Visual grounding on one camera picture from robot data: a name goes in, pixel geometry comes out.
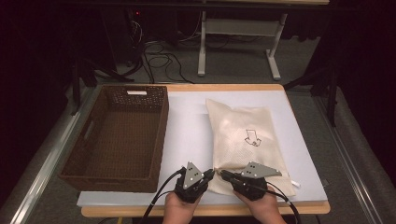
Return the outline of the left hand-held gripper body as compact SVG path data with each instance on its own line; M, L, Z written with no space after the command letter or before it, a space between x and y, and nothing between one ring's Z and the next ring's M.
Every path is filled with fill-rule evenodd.
M199 184L204 178L201 172L191 161L182 169L181 177L177 180L174 193L185 203L194 203L200 198L207 188L200 188Z

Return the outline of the dark device with red light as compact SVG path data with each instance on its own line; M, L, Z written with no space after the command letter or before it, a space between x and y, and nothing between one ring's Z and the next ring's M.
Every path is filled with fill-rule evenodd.
M138 11L133 11L130 8L124 10L127 34L131 43L129 49L132 51L130 53L130 61L127 62L128 67L138 63L144 51L144 32L140 23L135 20L135 16L139 16Z

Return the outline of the black metal stand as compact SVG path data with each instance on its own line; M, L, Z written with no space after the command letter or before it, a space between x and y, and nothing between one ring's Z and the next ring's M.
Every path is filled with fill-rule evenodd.
M334 64L329 64L294 79L293 81L285 84L283 88L286 91L312 81L313 85L310 89L311 95L327 96L326 117L330 124L334 127L337 78L338 76L336 66Z
M87 87L96 87L97 79L94 74L96 70L116 79L118 82L134 82L133 79L124 77L112 70L105 69L91 60L76 59L72 65L72 93L74 102L72 116L76 115L81 107L80 81L83 81Z

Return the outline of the brown woven basket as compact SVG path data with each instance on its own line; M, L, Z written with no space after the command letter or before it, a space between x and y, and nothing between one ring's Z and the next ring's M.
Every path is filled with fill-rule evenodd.
M169 111L165 86L104 86L59 177L80 191L157 190Z

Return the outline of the aluminium rail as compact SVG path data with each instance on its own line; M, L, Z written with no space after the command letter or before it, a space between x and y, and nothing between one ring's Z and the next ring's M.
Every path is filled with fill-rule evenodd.
M81 113L69 102L34 155L6 205L0 209L3 224L82 223L78 192L58 177L66 151L71 146Z
M366 220L370 224L396 224L396 188L372 151L359 123L344 99L335 109L335 125L327 118L325 102L314 97L330 131L335 149Z

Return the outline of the person's left hand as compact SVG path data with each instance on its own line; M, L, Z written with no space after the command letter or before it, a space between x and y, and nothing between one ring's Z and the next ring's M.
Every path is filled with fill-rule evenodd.
M201 198L198 198L194 203L185 203L174 192L168 193L165 197L162 224L190 224L200 201Z

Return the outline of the white metal desk frame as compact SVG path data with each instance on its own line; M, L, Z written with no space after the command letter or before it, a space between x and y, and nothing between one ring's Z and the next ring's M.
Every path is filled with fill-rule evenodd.
M269 64L271 74L274 80L280 80L276 63L276 50L283 33L288 15L282 14L278 21L247 21L231 19L208 19L206 12L202 12L201 18L201 37L200 50L198 57L197 75L205 75L206 63L206 36L207 35L247 35L247 36L265 36L274 39L273 46L265 51L265 56Z

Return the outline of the person's right hand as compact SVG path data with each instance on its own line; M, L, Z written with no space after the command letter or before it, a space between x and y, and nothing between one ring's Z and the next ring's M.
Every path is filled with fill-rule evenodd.
M256 201L251 201L236 191L234 195L246 204L251 215L261 224L286 224L279 212L275 195L266 193L261 199Z

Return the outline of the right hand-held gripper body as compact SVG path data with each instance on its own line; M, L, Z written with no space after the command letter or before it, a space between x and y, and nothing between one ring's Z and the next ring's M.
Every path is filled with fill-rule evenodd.
M233 173L230 183L233 189L250 201L261 199L268 190L266 177L282 176L281 172L251 161L240 173Z

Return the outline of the cream mesh laundry bag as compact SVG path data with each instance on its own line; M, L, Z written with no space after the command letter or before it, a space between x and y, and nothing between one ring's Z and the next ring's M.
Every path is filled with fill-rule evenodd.
M206 108L213 133L213 167L216 171L209 182L209 190L233 195L232 185L220 177L219 171L239 173L254 161L278 170L280 176L269 176L266 180L287 196L295 195L267 107L231 108L207 99Z

